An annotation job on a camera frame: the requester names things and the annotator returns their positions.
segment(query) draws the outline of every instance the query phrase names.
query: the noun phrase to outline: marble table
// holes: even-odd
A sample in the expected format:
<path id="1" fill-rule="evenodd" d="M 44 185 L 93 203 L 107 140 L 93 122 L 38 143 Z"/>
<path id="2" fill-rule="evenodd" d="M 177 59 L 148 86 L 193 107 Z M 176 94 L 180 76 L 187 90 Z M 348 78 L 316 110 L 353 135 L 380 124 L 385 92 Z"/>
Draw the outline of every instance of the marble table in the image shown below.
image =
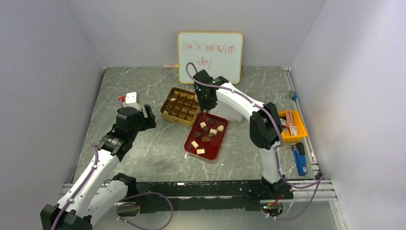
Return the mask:
<path id="1" fill-rule="evenodd" d="M 288 83 L 281 67 L 243 67 L 241 81 L 235 85 L 248 96 L 272 102 L 279 110 L 294 109 L 288 95 Z M 133 148 L 111 172 L 135 177 L 139 182 L 195 182 L 260 179 L 262 163 L 259 149 L 249 138 L 247 120 L 230 122 L 219 155 L 214 161 L 186 156 L 183 145 L 190 128 L 163 120 L 159 110 L 172 87 L 192 90 L 193 85 L 180 84 L 177 69 L 161 67 L 107 68 L 91 115 L 73 182 L 79 178 L 93 157 L 90 144 L 99 140 L 115 123 L 118 97 L 128 92 L 140 95 L 140 104 L 150 104 L 157 127 L 140 132 Z M 289 180 L 314 179 L 309 153 L 306 152 L 307 176 L 297 174 L 292 154 L 293 143 L 280 149 L 281 165 Z"/>

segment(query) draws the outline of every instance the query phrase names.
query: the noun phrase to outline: white wall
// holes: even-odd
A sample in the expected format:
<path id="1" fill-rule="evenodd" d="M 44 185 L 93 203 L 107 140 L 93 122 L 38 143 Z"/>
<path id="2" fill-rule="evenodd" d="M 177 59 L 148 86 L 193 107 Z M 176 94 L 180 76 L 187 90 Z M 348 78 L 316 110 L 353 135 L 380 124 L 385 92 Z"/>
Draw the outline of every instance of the white wall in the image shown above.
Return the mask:
<path id="1" fill-rule="evenodd" d="M 291 66 L 325 0 L 68 0 L 104 66 L 177 63 L 180 31 L 239 31 L 243 65 Z"/>
<path id="2" fill-rule="evenodd" d="M 74 172 L 102 68 L 66 0 L 0 5 L 0 229 L 38 230 Z"/>
<path id="3" fill-rule="evenodd" d="M 349 230 L 405 229 L 406 2 L 326 1 L 293 66 Z"/>

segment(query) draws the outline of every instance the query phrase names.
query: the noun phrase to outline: blue utility knife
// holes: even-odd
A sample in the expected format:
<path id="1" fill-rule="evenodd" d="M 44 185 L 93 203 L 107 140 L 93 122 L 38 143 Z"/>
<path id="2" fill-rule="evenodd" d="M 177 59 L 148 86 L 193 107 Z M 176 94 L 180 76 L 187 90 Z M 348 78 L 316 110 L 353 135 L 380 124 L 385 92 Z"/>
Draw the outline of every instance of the blue utility knife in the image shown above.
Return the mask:
<path id="1" fill-rule="evenodd" d="M 299 176 L 306 176 L 307 165 L 305 157 L 305 146 L 302 142 L 298 142 L 292 146 L 294 162 L 296 163 L 297 173 Z"/>

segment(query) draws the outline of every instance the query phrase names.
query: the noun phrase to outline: yellow bin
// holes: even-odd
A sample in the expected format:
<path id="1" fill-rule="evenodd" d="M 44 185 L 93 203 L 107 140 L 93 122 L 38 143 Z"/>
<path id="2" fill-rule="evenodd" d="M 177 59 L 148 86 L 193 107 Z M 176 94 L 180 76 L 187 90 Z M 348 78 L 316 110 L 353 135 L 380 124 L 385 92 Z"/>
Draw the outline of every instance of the yellow bin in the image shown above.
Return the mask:
<path id="1" fill-rule="evenodd" d="M 192 91 L 173 87 L 161 107 L 162 118 L 191 127 L 200 111 L 195 95 Z"/>
<path id="2" fill-rule="evenodd" d="M 278 115 L 279 115 L 279 117 L 284 117 L 284 116 L 286 116 L 286 113 L 285 113 L 285 111 L 278 111 Z M 302 118 L 300 117 L 299 112 L 292 110 L 292 116 L 293 116 L 293 120 L 294 120 L 294 125 L 297 127 L 297 132 L 299 135 L 291 136 L 287 129 L 283 129 L 282 140 L 284 142 L 300 141 L 302 138 L 307 137 L 307 132 L 303 125 L 303 121 L 302 121 Z"/>

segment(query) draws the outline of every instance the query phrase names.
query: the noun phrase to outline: whiteboard frame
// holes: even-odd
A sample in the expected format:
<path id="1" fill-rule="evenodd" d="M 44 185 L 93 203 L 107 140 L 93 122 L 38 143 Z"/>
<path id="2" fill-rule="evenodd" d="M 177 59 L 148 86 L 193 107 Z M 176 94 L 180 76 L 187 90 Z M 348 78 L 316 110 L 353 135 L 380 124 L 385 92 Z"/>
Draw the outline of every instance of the whiteboard frame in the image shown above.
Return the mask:
<path id="1" fill-rule="evenodd" d="M 233 85 L 235 85 L 235 84 L 238 84 L 238 83 L 240 83 L 240 81 L 241 81 L 241 68 L 242 68 L 242 50 L 243 50 L 243 46 L 244 46 L 244 35 L 242 34 L 242 33 L 240 33 L 240 32 L 209 32 L 209 31 L 180 31 L 179 33 L 178 33 L 178 81 L 181 83 L 181 84 L 193 84 L 193 82 L 182 82 L 181 80 L 180 80 L 180 69 L 181 68 L 185 68 L 185 67 L 182 67 L 182 66 L 180 66 L 180 46 L 179 46 L 179 36 L 180 36 L 180 34 L 182 34 L 182 33 L 193 33 L 193 34 L 239 34 L 239 35 L 241 35 L 241 58 L 240 58 L 240 74 L 239 74 L 239 77 L 238 77 L 238 82 L 231 82 L 231 84 L 233 84 Z"/>

